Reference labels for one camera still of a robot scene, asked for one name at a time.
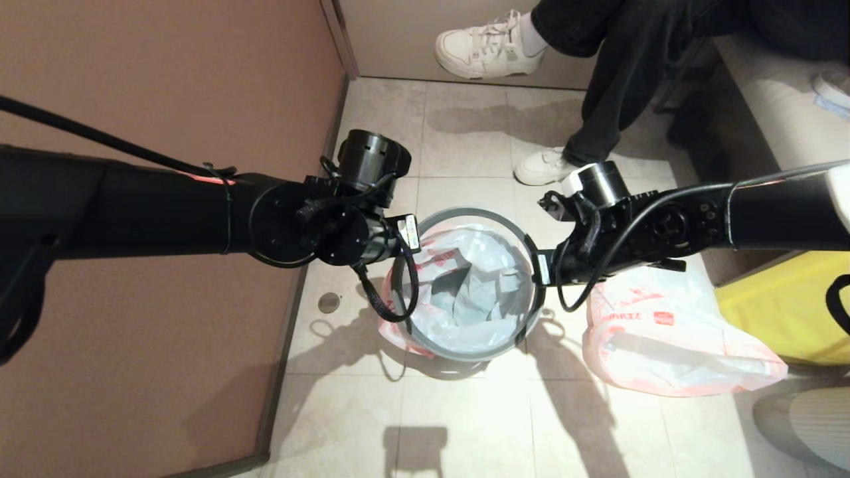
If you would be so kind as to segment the black bench leg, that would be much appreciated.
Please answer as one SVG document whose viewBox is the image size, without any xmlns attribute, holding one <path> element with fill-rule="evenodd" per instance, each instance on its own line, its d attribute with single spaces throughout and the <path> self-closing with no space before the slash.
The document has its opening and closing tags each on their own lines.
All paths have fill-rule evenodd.
<svg viewBox="0 0 850 478">
<path fill-rule="evenodd" d="M 667 132 L 668 142 L 687 152 L 693 171 L 702 182 L 729 181 L 731 162 L 713 119 L 717 101 L 707 91 L 689 94 L 672 109 L 673 120 Z"/>
</svg>

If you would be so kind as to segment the used white pink-rimmed trash bag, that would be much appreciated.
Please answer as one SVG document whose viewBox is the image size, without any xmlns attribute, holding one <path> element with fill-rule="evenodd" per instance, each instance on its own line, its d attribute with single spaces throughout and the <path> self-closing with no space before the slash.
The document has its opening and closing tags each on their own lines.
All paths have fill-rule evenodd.
<svg viewBox="0 0 850 478">
<path fill-rule="evenodd" d="M 723 317 L 702 258 L 686 263 L 686 272 L 637 267 L 592 288 L 586 366 L 606 384 L 673 398 L 754 391 L 785 379 L 786 363 Z"/>
</svg>

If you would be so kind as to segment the white sock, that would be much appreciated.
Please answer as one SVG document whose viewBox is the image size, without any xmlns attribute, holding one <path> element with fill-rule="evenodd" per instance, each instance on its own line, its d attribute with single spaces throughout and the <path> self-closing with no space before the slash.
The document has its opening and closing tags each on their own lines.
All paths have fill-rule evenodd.
<svg viewBox="0 0 850 478">
<path fill-rule="evenodd" d="M 519 38 L 523 55 L 527 58 L 540 55 L 549 48 L 547 41 L 535 28 L 531 13 L 523 13 L 518 22 Z"/>
</svg>

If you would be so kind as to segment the beige upholstered bench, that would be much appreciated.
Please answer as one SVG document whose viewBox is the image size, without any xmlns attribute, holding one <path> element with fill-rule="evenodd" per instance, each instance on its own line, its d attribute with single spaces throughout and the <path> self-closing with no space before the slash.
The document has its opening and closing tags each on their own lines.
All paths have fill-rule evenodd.
<svg viewBox="0 0 850 478">
<path fill-rule="evenodd" d="M 817 106 L 811 85 L 850 66 L 784 54 L 752 35 L 712 41 L 781 169 L 850 159 L 850 121 Z"/>
</svg>

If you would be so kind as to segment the grey ribbed rounded object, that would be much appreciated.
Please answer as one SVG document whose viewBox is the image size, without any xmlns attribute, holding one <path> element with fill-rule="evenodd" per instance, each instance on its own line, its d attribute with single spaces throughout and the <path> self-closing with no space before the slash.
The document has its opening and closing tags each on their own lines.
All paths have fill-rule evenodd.
<svg viewBox="0 0 850 478">
<path fill-rule="evenodd" d="M 762 437 L 783 453 L 850 474 L 850 386 L 765 396 L 753 418 Z"/>
</svg>

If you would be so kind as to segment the white red plastic bag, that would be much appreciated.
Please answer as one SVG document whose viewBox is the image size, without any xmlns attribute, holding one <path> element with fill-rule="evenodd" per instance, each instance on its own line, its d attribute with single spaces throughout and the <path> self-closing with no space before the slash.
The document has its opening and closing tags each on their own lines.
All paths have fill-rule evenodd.
<svg viewBox="0 0 850 478">
<path fill-rule="evenodd" d="M 379 334 L 419 356 L 489 361 L 513 350 L 533 329 L 543 295 L 528 249 L 510 227 L 461 216 L 421 227 L 414 255 L 416 308 Z"/>
</svg>

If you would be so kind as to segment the white sneaker with grey laces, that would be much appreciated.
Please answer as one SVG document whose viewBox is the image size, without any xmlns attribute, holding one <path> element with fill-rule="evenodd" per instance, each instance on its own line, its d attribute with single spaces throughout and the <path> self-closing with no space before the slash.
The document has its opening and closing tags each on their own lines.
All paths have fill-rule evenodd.
<svg viewBox="0 0 850 478">
<path fill-rule="evenodd" d="M 444 31 L 437 36 L 437 63 L 453 76 L 489 80 L 534 73 L 546 51 L 535 57 L 523 55 L 518 22 L 522 13 L 510 10 L 485 25 Z"/>
</svg>

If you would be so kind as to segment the yellow plastic bag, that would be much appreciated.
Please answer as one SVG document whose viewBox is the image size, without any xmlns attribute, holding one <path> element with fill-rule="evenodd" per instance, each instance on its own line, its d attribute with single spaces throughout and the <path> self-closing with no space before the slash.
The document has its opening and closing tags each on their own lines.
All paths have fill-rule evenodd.
<svg viewBox="0 0 850 478">
<path fill-rule="evenodd" d="M 850 252 L 808 252 L 717 288 L 723 317 L 788 363 L 850 366 Z"/>
</svg>

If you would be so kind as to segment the black trousers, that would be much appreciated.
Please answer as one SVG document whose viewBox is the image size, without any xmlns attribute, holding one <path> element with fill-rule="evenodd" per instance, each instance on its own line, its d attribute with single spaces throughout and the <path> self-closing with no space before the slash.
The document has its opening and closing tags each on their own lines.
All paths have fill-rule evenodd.
<svg viewBox="0 0 850 478">
<path fill-rule="evenodd" d="M 565 145 L 585 155 L 613 151 L 696 39 L 750 31 L 808 60 L 850 60 L 850 0 L 541 0 L 530 13 L 549 48 L 597 58 Z"/>
</svg>

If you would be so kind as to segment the white round object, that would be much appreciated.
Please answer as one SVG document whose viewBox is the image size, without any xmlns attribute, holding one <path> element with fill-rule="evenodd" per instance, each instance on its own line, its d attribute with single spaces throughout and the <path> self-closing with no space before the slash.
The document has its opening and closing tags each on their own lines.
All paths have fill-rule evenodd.
<svg viewBox="0 0 850 478">
<path fill-rule="evenodd" d="M 823 70 L 811 81 L 820 100 L 828 105 L 850 110 L 850 75 L 837 70 Z"/>
</svg>

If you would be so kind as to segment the grey-brown door frame post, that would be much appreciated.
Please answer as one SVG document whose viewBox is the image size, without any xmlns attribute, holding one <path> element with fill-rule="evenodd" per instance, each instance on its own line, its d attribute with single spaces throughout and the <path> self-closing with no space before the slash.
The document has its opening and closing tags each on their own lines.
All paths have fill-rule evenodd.
<svg viewBox="0 0 850 478">
<path fill-rule="evenodd" d="M 353 52 L 343 10 L 340 6 L 340 0 L 319 0 L 319 2 L 321 3 L 325 19 L 327 19 L 327 24 L 346 78 L 350 82 L 355 81 L 361 74 L 359 74 L 359 67 L 355 58 L 355 52 Z"/>
</svg>

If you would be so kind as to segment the plain white sneaker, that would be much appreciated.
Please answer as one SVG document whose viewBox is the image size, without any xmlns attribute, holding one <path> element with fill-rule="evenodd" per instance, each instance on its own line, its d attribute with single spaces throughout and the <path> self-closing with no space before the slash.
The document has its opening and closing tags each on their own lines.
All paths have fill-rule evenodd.
<svg viewBox="0 0 850 478">
<path fill-rule="evenodd" d="M 513 170 L 514 178 L 529 187 L 563 182 L 573 172 L 606 161 L 610 155 L 579 154 L 571 147 L 555 147 L 535 152 L 521 160 Z"/>
</svg>

